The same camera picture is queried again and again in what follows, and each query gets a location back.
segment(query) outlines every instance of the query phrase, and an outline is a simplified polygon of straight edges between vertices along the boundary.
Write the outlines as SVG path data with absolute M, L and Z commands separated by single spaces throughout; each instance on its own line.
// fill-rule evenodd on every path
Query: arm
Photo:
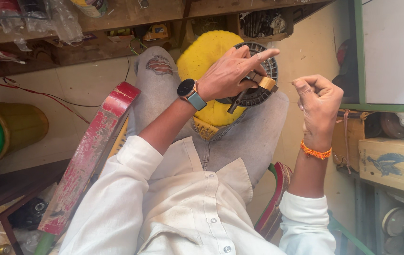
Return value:
M 331 147 L 334 124 L 343 91 L 320 75 L 293 81 L 304 112 L 304 143 L 318 152 Z M 336 242 L 328 231 L 328 205 L 323 186 L 328 159 L 298 153 L 289 188 L 280 209 L 284 231 L 279 247 L 290 255 L 334 254 Z
M 253 69 L 266 75 L 261 62 L 278 53 L 278 49 L 270 49 L 251 58 L 247 46 L 230 49 L 199 80 L 200 97 L 207 102 L 251 88 L 256 84 L 240 82 L 242 78 Z M 61 255 L 136 252 L 147 181 L 195 112 L 190 103 L 178 98 L 138 136 L 128 137 L 118 154 L 107 160 L 102 176 L 79 205 Z

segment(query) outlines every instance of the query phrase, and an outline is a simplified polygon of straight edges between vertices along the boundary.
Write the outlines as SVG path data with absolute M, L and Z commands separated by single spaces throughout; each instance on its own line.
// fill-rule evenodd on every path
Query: hand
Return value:
M 329 150 L 343 90 L 321 75 L 301 77 L 292 84 L 300 95 L 298 106 L 304 112 L 304 143 L 319 152 Z
M 278 49 L 267 49 L 251 57 L 247 45 L 239 49 L 232 47 L 197 81 L 197 93 L 208 102 L 217 98 L 234 97 L 245 89 L 257 86 L 253 81 L 241 80 L 251 70 L 267 76 L 261 63 L 278 54 Z

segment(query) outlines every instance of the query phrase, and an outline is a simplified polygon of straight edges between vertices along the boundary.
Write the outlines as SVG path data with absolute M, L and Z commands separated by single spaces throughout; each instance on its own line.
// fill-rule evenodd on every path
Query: shirt pocket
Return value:
M 173 206 L 169 210 L 150 218 L 142 225 L 139 237 L 145 242 L 137 253 L 144 251 L 153 239 L 163 232 L 177 234 L 197 245 L 202 245 L 199 231 L 195 228 L 192 209 Z

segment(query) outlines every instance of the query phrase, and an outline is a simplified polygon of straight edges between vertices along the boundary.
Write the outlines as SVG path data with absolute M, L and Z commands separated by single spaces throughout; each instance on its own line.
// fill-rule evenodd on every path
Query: ripped jeans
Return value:
M 137 135 L 175 101 L 176 89 L 181 83 L 172 57 L 161 47 L 150 47 L 140 54 L 134 71 L 135 86 L 142 93 L 129 113 L 126 136 Z M 289 99 L 278 91 L 264 103 L 246 109 L 209 141 L 200 137 L 192 118 L 175 141 L 192 136 L 202 167 L 207 171 L 217 172 L 241 157 L 255 187 L 271 163 L 288 107 Z

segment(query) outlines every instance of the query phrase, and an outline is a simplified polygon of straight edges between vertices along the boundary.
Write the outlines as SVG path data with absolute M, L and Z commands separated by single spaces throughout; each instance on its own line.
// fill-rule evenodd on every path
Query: watch strap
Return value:
M 194 108 L 197 109 L 197 111 L 200 111 L 206 106 L 205 101 L 197 94 L 197 92 L 194 92 L 191 96 L 189 96 L 188 101 L 194 106 Z

